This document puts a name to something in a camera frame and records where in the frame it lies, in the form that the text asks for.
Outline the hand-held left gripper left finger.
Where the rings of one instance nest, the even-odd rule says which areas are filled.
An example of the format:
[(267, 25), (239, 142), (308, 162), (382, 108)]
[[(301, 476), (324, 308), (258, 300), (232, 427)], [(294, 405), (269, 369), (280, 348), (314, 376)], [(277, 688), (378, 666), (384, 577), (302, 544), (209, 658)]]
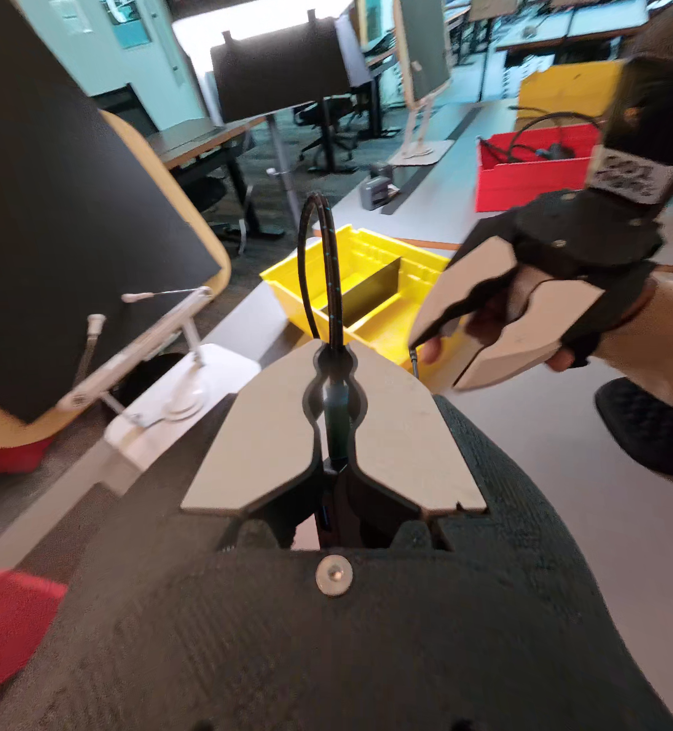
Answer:
[(321, 466), (321, 435), (305, 411), (323, 346), (311, 340), (253, 377), (237, 394), (182, 502), (190, 513), (244, 517)]

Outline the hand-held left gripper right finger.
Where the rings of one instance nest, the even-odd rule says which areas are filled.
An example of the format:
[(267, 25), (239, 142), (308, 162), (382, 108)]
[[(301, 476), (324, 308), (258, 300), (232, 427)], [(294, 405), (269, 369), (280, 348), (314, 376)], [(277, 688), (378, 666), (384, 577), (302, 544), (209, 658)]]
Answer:
[(366, 487), (424, 518), (487, 509), (431, 392), (396, 363), (353, 341), (360, 412), (350, 457)]

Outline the red plastic bin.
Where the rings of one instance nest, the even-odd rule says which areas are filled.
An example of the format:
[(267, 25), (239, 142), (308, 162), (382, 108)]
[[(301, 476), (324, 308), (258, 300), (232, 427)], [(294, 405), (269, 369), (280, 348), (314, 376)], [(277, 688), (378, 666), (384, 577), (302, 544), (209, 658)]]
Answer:
[(67, 586), (22, 571), (0, 571), (0, 687), (35, 653)]
[[(475, 211), (479, 214), (503, 212), (523, 206), (547, 192), (581, 189), (600, 132), (588, 123), (563, 127), (563, 142), (576, 154), (571, 160), (528, 161), (531, 153), (516, 149), (514, 154), (524, 162), (498, 163), (487, 151), (478, 148), (477, 141)], [(513, 132), (506, 132), (487, 139), (500, 148), (506, 148), (513, 135)], [(547, 126), (530, 129), (518, 141), (532, 148), (544, 149), (558, 139), (556, 127)]]

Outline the black hdmi cable green plugs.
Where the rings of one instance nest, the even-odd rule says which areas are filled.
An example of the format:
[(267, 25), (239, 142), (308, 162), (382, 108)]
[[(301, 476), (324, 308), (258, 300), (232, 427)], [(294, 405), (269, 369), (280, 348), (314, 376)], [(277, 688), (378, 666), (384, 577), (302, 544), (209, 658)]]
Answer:
[(335, 492), (348, 464), (348, 436), (351, 428), (348, 371), (351, 360), (344, 348), (336, 230), (329, 201), (320, 192), (311, 192), (307, 196), (298, 226), (296, 254), (301, 300), (311, 334), (315, 340), (320, 340), (306, 275), (306, 238), (313, 213), (317, 214), (321, 229), (329, 332), (325, 345), (317, 347), (314, 361), (317, 377), (305, 392), (304, 406), (307, 419), (312, 420), (313, 431), (316, 427), (313, 407), (322, 408), (329, 457), (319, 462), (318, 456), (314, 454), (308, 470), (295, 480), (291, 490), (298, 497), (300, 511), (313, 510), (321, 546), (333, 547), (340, 544), (341, 539)]

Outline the yellow plastic bin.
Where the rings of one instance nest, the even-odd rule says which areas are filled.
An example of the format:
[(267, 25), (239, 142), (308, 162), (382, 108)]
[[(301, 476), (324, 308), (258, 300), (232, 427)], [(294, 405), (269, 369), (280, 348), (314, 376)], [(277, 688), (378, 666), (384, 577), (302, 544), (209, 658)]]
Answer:
[[(402, 258), (398, 293), (354, 326), (343, 326), (343, 334), (344, 343), (361, 342), (387, 360), (410, 370), (407, 337), (425, 297), (449, 263), (441, 254), (453, 252), (436, 254), (378, 233), (356, 230), (350, 225), (339, 228), (336, 237), (342, 295), (390, 261)], [(325, 342), (329, 325), (320, 239), (306, 247), (306, 275), (314, 318)], [(260, 277), (275, 294), (288, 320), (311, 336), (298, 283), (297, 254), (266, 269)]]
[(602, 117), (610, 107), (623, 62), (593, 61), (551, 66), (527, 76), (518, 91), (514, 130), (552, 112)]

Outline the person's right forearm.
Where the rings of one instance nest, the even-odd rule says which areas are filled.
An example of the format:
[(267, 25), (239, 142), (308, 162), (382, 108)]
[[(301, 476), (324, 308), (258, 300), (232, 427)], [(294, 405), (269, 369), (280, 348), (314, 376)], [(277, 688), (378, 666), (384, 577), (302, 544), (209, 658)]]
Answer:
[(654, 278), (642, 309), (602, 335), (593, 356), (673, 407), (673, 278)]

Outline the person's right hand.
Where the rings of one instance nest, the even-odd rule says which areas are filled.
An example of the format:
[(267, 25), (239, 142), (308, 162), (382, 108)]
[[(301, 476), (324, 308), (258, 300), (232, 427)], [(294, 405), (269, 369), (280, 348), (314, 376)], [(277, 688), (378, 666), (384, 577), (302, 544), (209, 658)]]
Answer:
[[(532, 290), (528, 291), (526, 301)], [(502, 290), (484, 304), (483, 307), (471, 313), (462, 330), (461, 344), (467, 344), (469, 340), (477, 343), (475, 340), (477, 335), (488, 335), (489, 337), (497, 335), (504, 324), (520, 315), (524, 311), (524, 308), (516, 316), (513, 315), (513, 311), (511, 310), (511, 306), (518, 302), (519, 293), (518, 287)], [(449, 354), (450, 340), (451, 336), (439, 334), (437, 337), (425, 342), (421, 367), (433, 367), (443, 378), (451, 378), (451, 382), (454, 383), (456, 377), (460, 375), (461, 370), (459, 370), (458, 365), (454, 361), (451, 361), (451, 355)], [(459, 359), (464, 365), (471, 359), (468, 359), (464, 352), (455, 352), (453, 358)], [(573, 368), (584, 367), (587, 364), (587, 360), (578, 360), (574, 351), (561, 344), (560, 350), (553, 357), (542, 363), (547, 365), (551, 370), (563, 372)]]

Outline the black bin divider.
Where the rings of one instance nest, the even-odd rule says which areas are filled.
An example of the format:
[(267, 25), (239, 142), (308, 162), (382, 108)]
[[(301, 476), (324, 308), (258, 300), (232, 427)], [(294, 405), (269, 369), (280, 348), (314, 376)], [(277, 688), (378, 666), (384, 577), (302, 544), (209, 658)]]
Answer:
[(342, 295), (342, 324), (352, 327), (398, 293), (402, 258), (397, 257)]

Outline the black board on white stand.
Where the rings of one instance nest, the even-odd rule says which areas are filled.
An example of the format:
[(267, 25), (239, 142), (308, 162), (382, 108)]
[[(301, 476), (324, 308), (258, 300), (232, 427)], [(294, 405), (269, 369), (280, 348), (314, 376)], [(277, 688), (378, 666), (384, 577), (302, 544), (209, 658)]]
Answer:
[[(80, 370), (72, 388), (57, 403), (58, 410), (64, 412), (85, 409), (95, 401), (112, 409), (116, 418), (107, 427), (104, 439), (140, 474), (209, 411), (236, 395), (260, 372), (256, 361), (202, 342), (194, 316), (214, 299), (213, 288), (126, 293), (121, 299), (124, 305), (135, 306), (169, 295), (182, 295), (183, 299), (91, 374)], [(122, 405), (113, 387), (178, 332), (185, 337), (187, 354), (130, 405)]]

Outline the white board stand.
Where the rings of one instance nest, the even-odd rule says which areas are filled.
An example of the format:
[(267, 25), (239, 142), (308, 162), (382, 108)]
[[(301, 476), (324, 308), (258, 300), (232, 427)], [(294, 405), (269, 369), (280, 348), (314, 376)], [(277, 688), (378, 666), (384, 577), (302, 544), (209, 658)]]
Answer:
[(411, 107), (405, 124), (405, 134), (399, 149), (388, 160), (388, 164), (398, 167), (425, 167), (438, 163), (454, 145), (454, 140), (427, 140), (437, 94), (426, 96)]

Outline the grey light stand pole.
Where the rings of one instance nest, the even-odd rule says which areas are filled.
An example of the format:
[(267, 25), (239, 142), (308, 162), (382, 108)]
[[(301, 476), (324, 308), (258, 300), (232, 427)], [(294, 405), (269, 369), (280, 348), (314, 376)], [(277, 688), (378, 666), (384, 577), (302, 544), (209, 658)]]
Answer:
[(283, 188), (288, 210), (297, 233), (301, 221), (301, 204), (295, 187), (287, 146), (278, 126), (276, 113), (266, 115), (266, 123), (277, 159), (276, 167), (269, 168), (267, 175), (270, 178), (277, 178)]

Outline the black office chair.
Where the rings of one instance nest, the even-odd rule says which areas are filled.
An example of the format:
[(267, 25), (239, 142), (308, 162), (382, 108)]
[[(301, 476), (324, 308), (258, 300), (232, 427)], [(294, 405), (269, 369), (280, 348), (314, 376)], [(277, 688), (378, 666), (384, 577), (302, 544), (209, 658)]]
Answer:
[[(299, 127), (312, 127), (319, 131), (317, 137), (298, 154), (300, 162), (305, 161), (306, 153), (314, 151), (313, 162), (308, 171), (313, 174), (345, 174), (356, 172), (352, 165), (353, 152), (359, 142), (357, 136), (341, 129), (340, 121), (354, 114), (356, 105), (351, 95), (330, 96), (298, 105), (293, 108), (293, 123)], [(347, 154), (348, 165), (337, 166), (335, 151), (339, 148)]]

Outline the red crate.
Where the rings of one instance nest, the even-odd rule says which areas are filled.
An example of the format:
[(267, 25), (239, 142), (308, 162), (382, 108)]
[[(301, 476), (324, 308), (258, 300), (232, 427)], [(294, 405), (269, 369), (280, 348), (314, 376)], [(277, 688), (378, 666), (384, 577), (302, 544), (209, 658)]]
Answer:
[(18, 447), (0, 447), (0, 474), (29, 474), (36, 470), (55, 437)]

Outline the wooden desk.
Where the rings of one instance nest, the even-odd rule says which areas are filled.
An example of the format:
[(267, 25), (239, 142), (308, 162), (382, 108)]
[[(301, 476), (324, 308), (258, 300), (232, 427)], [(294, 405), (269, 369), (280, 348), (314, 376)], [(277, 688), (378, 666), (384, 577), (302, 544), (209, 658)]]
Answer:
[(243, 251), (249, 237), (275, 240), (284, 235), (277, 227), (261, 224), (248, 185), (239, 165), (240, 156), (252, 146), (252, 130), (266, 121), (265, 116), (216, 126), (208, 119), (184, 121), (148, 138), (176, 182), (198, 212), (215, 206), (226, 195), (225, 183), (214, 178), (224, 170), (239, 201), (238, 224), (217, 223), (215, 230), (225, 238), (239, 241)]

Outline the bright studio light panel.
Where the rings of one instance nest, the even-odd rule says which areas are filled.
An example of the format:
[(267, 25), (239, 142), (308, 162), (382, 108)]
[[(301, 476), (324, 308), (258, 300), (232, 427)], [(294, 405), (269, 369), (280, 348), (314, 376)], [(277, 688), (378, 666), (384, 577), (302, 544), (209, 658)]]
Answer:
[(172, 29), (182, 52), (193, 66), (193, 74), (204, 98), (204, 104), (216, 124), (223, 124), (220, 93), (214, 79), (211, 49), (222, 45), (223, 31), (231, 32), (236, 40), (258, 37), (302, 24), (307, 11), (313, 10), (318, 19), (333, 18), (340, 50), (345, 56), (346, 70), (353, 88), (371, 79), (367, 62), (359, 43), (359, 32), (352, 21), (356, 18), (353, 2), (347, 1), (253, 1), (206, 2), (208, 9), (175, 20)]

